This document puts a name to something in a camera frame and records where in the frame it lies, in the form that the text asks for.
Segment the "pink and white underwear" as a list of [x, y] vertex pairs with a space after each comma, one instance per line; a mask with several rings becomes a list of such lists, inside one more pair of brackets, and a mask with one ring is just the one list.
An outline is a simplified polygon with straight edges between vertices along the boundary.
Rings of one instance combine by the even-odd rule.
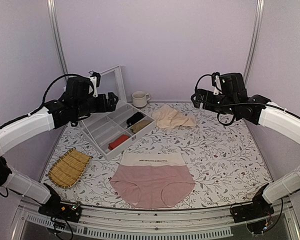
[[110, 185], [128, 204], [141, 209], [172, 208], [194, 189], [195, 181], [177, 153], [125, 153]]

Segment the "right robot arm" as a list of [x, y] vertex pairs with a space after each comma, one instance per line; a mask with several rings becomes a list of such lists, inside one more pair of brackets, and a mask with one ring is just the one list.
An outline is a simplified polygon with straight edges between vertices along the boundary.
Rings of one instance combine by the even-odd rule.
[[[218, 115], [230, 114], [234, 121], [244, 119], [269, 128], [300, 145], [300, 118], [266, 97], [248, 97], [246, 89], [216, 95], [212, 91], [196, 88], [190, 99], [195, 108], [203, 108]], [[299, 190], [300, 165], [280, 179], [262, 186], [254, 195], [248, 213], [252, 218], [259, 218], [268, 210], [268, 204]]]

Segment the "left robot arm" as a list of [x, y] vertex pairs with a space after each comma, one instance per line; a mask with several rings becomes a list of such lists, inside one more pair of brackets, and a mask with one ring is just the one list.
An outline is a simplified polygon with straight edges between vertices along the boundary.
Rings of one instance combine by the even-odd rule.
[[94, 113], [113, 112], [119, 97], [113, 92], [98, 93], [101, 75], [92, 72], [90, 77], [67, 74], [66, 87], [59, 99], [46, 101], [45, 91], [39, 107], [0, 125], [0, 187], [33, 199], [53, 216], [64, 213], [64, 205], [56, 191], [9, 167], [4, 155], [17, 145], [67, 124], [76, 127]]

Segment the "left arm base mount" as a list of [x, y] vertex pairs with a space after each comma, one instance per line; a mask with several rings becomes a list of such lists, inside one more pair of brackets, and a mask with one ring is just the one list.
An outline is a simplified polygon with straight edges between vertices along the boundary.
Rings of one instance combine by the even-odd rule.
[[65, 219], [68, 222], [78, 223], [82, 214], [80, 202], [60, 202], [53, 206], [42, 205], [38, 213], [48, 217]]

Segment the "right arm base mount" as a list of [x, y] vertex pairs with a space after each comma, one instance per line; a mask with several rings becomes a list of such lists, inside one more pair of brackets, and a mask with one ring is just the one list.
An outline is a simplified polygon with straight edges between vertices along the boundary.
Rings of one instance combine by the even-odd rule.
[[235, 223], [246, 222], [257, 218], [267, 217], [275, 211], [272, 204], [266, 201], [252, 201], [249, 204], [234, 203], [229, 212]]

